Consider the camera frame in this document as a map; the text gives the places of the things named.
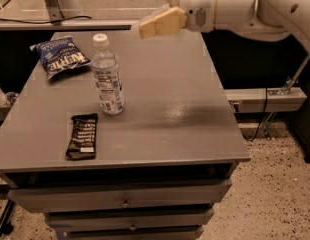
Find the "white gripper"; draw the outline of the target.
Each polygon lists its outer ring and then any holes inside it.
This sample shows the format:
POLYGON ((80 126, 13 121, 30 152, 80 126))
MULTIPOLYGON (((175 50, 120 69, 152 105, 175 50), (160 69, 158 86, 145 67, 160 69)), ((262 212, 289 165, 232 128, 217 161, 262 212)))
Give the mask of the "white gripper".
POLYGON ((182 28, 198 32, 213 30, 215 0, 165 0, 172 8, 149 16, 138 24, 142 39, 178 33, 182 28))

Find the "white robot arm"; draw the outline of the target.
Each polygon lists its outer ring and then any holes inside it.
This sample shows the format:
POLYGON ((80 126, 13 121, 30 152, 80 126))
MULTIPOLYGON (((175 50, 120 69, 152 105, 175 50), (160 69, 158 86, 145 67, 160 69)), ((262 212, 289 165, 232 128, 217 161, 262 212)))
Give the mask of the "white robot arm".
POLYGON ((279 41, 293 35, 310 56, 310 0, 166 0, 167 5, 137 23, 145 39, 185 28, 228 30, 248 39, 279 41))

